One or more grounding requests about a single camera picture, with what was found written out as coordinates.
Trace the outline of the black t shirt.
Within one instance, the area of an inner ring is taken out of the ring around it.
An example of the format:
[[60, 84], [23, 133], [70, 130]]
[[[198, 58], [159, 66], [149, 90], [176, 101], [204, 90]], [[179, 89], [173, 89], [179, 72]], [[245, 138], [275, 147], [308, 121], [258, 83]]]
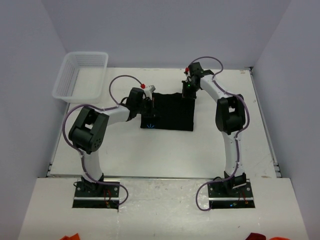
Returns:
[[141, 116], [140, 128], [192, 132], [194, 130], [195, 100], [181, 93], [154, 93], [154, 114]]

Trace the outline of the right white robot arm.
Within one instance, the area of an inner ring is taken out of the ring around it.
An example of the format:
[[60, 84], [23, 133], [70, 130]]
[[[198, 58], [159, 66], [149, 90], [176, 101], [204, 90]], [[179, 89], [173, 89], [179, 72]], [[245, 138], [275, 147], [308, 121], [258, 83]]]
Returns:
[[196, 92], [203, 90], [216, 102], [215, 124], [222, 133], [226, 164], [223, 191], [233, 197], [246, 184], [246, 174], [242, 166], [240, 150], [241, 132], [248, 127], [244, 99], [219, 85], [214, 72], [204, 70], [199, 62], [192, 62], [185, 69], [186, 80], [182, 82], [182, 96], [195, 99]]

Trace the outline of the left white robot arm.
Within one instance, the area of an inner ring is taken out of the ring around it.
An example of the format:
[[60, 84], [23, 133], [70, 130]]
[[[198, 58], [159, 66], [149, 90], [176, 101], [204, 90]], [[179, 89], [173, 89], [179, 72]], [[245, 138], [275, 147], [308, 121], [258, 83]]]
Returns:
[[82, 177], [86, 190], [97, 197], [103, 193], [104, 174], [100, 167], [98, 150], [101, 147], [108, 126], [128, 122], [137, 115], [148, 113], [153, 107], [154, 85], [145, 88], [132, 88], [125, 102], [114, 107], [98, 108], [90, 104], [82, 104], [80, 112], [69, 130], [68, 135], [63, 132], [67, 144], [79, 152], [81, 157]]

